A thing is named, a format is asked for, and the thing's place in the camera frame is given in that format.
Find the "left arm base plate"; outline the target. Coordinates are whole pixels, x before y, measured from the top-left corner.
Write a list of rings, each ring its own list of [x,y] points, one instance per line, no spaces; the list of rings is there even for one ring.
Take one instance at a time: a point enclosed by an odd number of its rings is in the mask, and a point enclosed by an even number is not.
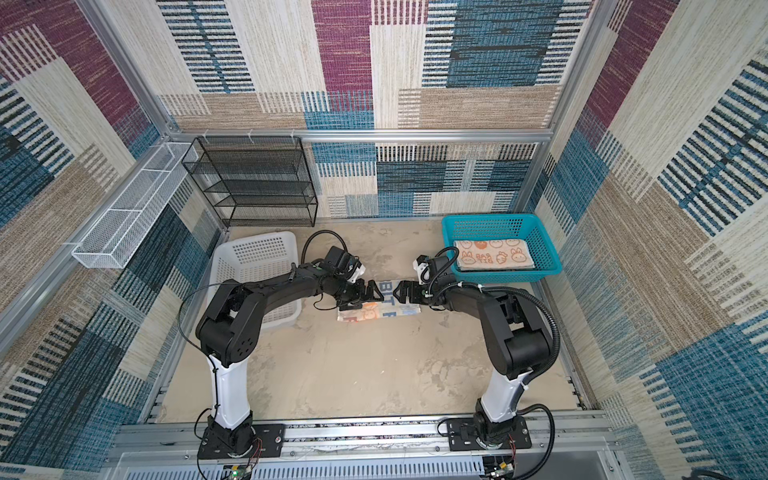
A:
[[[277,458],[285,435],[285,424],[243,424],[226,429],[209,425],[197,452],[199,460]]]

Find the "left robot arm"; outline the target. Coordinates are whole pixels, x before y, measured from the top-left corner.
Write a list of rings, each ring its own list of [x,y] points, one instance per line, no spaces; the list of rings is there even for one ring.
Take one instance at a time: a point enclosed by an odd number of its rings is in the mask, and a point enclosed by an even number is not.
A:
[[[358,309],[384,300],[375,281],[347,279],[344,273],[303,264],[258,282],[230,279],[217,289],[196,327],[200,350],[211,364],[213,414],[203,443],[224,455],[242,457],[256,440],[247,398],[247,363],[266,314],[294,301],[330,295],[339,307]]]

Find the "white plastic basket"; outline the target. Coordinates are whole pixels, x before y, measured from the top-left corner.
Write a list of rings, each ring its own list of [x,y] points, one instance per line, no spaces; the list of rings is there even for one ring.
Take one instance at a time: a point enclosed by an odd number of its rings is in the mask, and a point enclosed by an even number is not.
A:
[[[225,280],[263,281],[290,272],[298,265],[296,237],[282,231],[245,237],[218,246],[213,255],[209,284]]]

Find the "orange bunny towel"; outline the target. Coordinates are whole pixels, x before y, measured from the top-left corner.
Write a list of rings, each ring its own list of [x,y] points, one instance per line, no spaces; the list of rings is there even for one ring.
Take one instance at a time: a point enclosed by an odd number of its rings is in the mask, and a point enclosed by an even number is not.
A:
[[[520,239],[460,240],[458,268],[465,271],[528,270],[535,267],[527,243]]]

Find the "orange rabbit towel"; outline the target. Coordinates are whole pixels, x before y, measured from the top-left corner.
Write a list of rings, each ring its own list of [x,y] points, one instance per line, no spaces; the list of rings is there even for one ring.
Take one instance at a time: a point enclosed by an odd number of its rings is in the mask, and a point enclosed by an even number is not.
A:
[[[337,321],[343,323],[360,323],[368,320],[420,314],[421,308],[419,305],[400,303],[394,298],[393,291],[399,283],[400,280],[378,281],[377,286],[384,298],[382,302],[366,302],[362,304],[360,309],[356,310],[338,310]]]

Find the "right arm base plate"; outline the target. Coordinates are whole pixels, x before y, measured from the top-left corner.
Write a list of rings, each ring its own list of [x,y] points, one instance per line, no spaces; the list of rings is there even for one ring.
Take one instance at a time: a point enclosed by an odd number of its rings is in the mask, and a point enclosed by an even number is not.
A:
[[[501,423],[486,421],[481,415],[446,418],[438,423],[437,430],[448,440],[451,451],[532,447],[530,432],[522,416]]]

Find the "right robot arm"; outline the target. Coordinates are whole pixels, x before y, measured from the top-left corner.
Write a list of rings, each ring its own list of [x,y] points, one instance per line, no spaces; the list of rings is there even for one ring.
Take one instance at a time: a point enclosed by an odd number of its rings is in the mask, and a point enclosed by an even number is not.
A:
[[[476,443],[485,449],[506,446],[522,429],[519,403],[530,383],[559,355],[560,337],[553,315],[523,289],[449,282],[435,292],[416,281],[402,281],[393,292],[400,303],[442,307],[480,321],[494,369],[473,416]]]

